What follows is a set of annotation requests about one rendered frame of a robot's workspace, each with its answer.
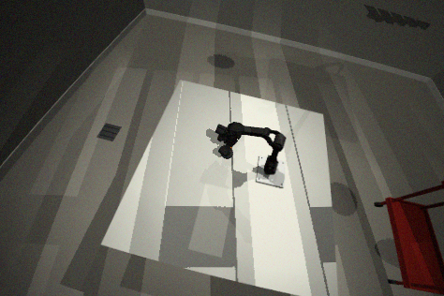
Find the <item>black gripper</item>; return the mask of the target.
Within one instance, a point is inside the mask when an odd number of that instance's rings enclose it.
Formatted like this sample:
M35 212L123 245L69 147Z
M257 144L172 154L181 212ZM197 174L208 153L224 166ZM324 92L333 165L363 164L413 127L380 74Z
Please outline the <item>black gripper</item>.
M225 145L221 146L218 150L218 153L220 153L223 156L227 156L229 154L229 152L231 151L230 147L233 147L233 145L236 144L237 141L239 140L239 139L238 140L237 139L236 139L236 141L229 141L228 137L226 137L226 146Z

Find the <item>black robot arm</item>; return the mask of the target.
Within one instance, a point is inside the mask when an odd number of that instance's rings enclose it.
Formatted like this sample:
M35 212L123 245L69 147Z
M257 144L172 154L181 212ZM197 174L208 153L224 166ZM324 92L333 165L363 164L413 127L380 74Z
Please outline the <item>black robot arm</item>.
M269 127L254 127L243 126L241 123L232 122L227 127L218 124L215 133L219 134L218 141L226 143L226 137L229 141L236 141L240 139L241 135L254 136L264 138L268 144L273 147L272 155L268 155L264 171L266 175L276 174L278 164L277 157L279 152L284 149L287 137L277 130L271 130ZM270 134L275 134L274 141L271 139Z

